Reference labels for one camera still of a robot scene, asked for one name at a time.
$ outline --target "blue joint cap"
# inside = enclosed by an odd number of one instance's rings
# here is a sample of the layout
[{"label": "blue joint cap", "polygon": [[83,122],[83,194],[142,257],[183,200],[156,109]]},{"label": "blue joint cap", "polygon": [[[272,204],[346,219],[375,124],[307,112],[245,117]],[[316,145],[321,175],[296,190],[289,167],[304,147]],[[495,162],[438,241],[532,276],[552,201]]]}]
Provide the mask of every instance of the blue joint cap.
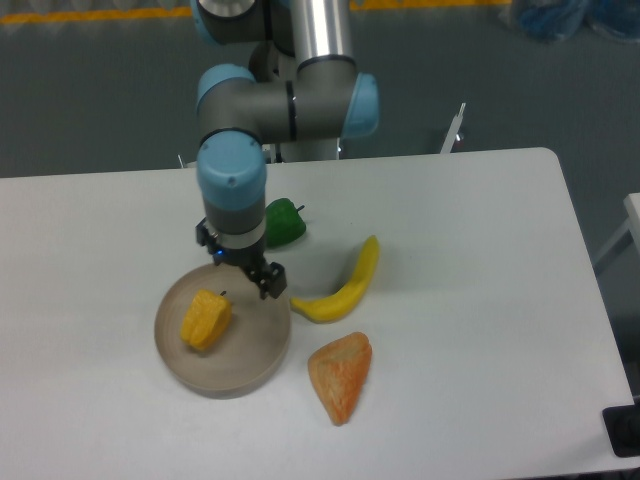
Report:
[{"label": "blue joint cap", "polygon": [[225,130],[207,139],[198,152],[202,196],[222,210],[242,210],[264,195],[267,167],[262,147],[250,135]]},{"label": "blue joint cap", "polygon": [[198,9],[198,0],[191,0],[191,15],[193,16],[193,21],[196,24],[196,31],[198,32],[198,35],[200,35],[200,38],[211,45],[218,45],[218,42],[216,42],[215,38],[213,38],[209,33],[209,30],[207,30],[207,27],[204,26],[200,10]]},{"label": "blue joint cap", "polygon": [[376,79],[368,73],[360,73],[342,127],[342,138],[370,135],[378,128],[379,120],[380,101]]},{"label": "blue joint cap", "polygon": [[216,65],[215,67],[212,67],[204,72],[202,77],[200,77],[200,81],[198,82],[198,101],[196,102],[196,111],[200,107],[202,98],[207,94],[209,90],[211,90],[219,83],[236,78],[250,80],[253,83],[256,82],[255,77],[249,70],[244,67],[239,67],[238,65],[232,65],[230,63]]}]

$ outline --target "gray floor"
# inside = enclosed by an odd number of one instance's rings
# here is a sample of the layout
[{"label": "gray floor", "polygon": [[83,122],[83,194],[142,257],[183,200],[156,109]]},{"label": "gray floor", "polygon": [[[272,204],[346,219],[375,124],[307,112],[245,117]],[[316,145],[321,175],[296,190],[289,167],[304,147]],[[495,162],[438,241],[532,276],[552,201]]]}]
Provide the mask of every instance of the gray floor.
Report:
[{"label": "gray floor", "polygon": [[[624,197],[640,191],[640,48],[586,28],[538,44],[507,30],[498,12],[352,15],[358,65],[378,79],[382,117],[347,154],[433,153],[465,101],[465,150],[558,154],[593,254],[623,221]],[[205,45],[189,19],[0,27],[0,177],[176,168],[178,153],[193,160],[199,76],[245,64],[251,51]],[[635,251],[601,288],[623,352],[640,359]]]}]

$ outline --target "metal arm tube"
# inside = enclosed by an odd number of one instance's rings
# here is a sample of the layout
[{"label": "metal arm tube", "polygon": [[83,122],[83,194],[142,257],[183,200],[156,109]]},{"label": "metal arm tube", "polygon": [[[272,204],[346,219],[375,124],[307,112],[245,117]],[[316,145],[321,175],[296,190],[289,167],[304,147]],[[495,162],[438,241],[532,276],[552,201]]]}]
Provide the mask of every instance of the metal arm tube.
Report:
[{"label": "metal arm tube", "polygon": [[265,39],[262,0],[237,18],[218,17],[207,11],[200,2],[196,8],[209,35],[219,44],[259,42]]},{"label": "metal arm tube", "polygon": [[291,10],[280,3],[271,0],[271,35],[273,44],[278,51],[293,57],[293,33],[291,25]]},{"label": "metal arm tube", "polygon": [[298,65],[317,57],[353,57],[348,0],[295,0],[291,20]]},{"label": "metal arm tube", "polygon": [[216,17],[234,18],[247,13],[255,0],[198,0],[198,3]]},{"label": "metal arm tube", "polygon": [[213,88],[198,112],[200,137],[236,129],[263,143],[337,138],[357,78],[348,60],[315,62],[287,84],[230,80]]}]

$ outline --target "yellow floor stripe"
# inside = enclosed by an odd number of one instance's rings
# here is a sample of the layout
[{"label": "yellow floor stripe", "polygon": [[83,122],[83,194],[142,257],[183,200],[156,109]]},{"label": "yellow floor stripe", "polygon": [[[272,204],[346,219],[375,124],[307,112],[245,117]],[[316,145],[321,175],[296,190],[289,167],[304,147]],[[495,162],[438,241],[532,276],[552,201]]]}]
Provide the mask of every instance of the yellow floor stripe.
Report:
[{"label": "yellow floor stripe", "polygon": [[173,10],[165,10],[164,8],[140,8],[129,10],[126,12],[120,10],[52,12],[46,15],[40,15],[38,13],[15,13],[0,18],[0,25],[9,25],[16,23],[87,22],[95,20],[131,20],[140,18],[169,18],[190,16],[191,8],[189,7],[176,7]]},{"label": "yellow floor stripe", "polygon": [[[351,10],[389,10],[397,8],[462,7],[473,5],[505,5],[511,0],[365,0],[362,5],[351,2]],[[92,10],[89,12],[14,13],[0,18],[0,25],[20,23],[87,22],[96,20],[132,20],[142,18],[190,17],[189,7]]]}]

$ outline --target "yellow bell pepper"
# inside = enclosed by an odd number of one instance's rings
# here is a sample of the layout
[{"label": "yellow bell pepper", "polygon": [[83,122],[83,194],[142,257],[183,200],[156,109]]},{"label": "yellow bell pepper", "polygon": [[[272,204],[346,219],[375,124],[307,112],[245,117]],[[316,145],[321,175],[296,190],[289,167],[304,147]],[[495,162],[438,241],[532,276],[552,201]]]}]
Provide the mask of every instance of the yellow bell pepper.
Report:
[{"label": "yellow bell pepper", "polygon": [[198,290],[182,321],[180,338],[205,350],[225,331],[231,320],[231,302],[209,290]]}]

